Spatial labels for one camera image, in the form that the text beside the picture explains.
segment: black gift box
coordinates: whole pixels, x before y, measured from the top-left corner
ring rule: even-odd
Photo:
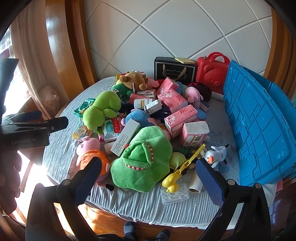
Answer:
[[[185,67],[185,73],[178,79],[183,85],[195,81],[197,66],[195,64],[182,64],[171,57],[156,57],[154,60],[154,79],[164,80],[169,77],[176,80]]]

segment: yellow duck toy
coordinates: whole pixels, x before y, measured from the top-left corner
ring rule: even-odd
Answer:
[[[174,193],[179,189],[176,181],[181,177],[181,172],[186,169],[189,164],[197,157],[197,155],[205,148],[205,144],[203,144],[197,151],[190,157],[188,161],[186,161],[180,169],[176,170],[174,173],[169,174],[161,183],[161,185],[166,188],[167,192]]]

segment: blue crate lid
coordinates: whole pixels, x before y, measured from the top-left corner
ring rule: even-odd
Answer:
[[[296,109],[275,84],[231,61],[223,88],[240,185],[274,183],[296,171]]]

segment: bed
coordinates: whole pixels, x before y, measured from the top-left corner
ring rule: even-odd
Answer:
[[[73,131],[82,124],[81,119],[74,115],[73,111],[85,99],[95,98],[100,92],[109,90],[115,83],[115,77],[103,79],[81,94],[79,94],[62,112],[61,116],[69,119],[66,129],[52,133],[49,141],[50,145],[45,148],[43,165],[47,174],[57,183],[68,176],[69,168],[75,162],[75,148],[78,143],[71,137]],[[207,121],[210,128],[211,145],[229,144],[227,153],[227,165],[221,163],[217,170],[226,179],[234,179],[239,183],[239,166],[237,150],[232,136],[232,129],[229,125],[228,116],[224,109],[224,102],[211,99],[210,110],[207,112]],[[189,170],[178,183],[189,185],[192,171]],[[106,179],[107,183],[112,183],[112,178]],[[205,229],[218,211],[205,189],[200,194],[189,192],[189,199],[186,201],[163,205],[160,197],[161,184],[157,183],[148,193],[140,193],[134,190],[122,190],[115,187],[113,192],[105,188],[95,186],[87,203],[103,211],[112,213],[128,221],[140,221],[149,224],[165,225],[171,227],[198,227]],[[273,203],[276,184],[266,184],[263,186],[269,205]],[[230,222],[228,229],[235,227],[242,206],[238,205]]]

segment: gray sock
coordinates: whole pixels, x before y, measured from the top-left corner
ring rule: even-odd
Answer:
[[[136,227],[133,222],[126,222],[123,227],[124,235],[134,236],[136,234]]]
[[[157,236],[156,236],[156,240],[160,240],[160,241],[168,241],[170,238],[170,231],[168,230],[162,230]]]

